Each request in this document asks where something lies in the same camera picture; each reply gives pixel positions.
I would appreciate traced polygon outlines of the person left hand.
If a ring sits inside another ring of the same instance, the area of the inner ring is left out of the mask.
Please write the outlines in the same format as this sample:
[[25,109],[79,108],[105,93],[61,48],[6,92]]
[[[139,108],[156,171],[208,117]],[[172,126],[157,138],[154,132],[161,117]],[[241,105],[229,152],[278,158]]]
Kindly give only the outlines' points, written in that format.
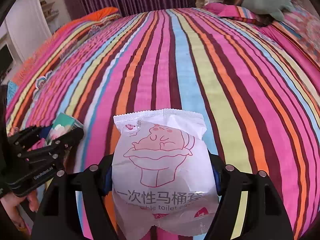
[[37,212],[39,209],[40,203],[37,198],[36,190],[32,191],[25,197],[17,197],[12,192],[10,192],[1,198],[1,203],[5,211],[7,212],[8,216],[10,217],[11,221],[15,224],[17,228],[20,228],[20,229],[25,228],[25,223],[17,207],[25,199],[27,199],[29,202],[29,209],[33,212]]

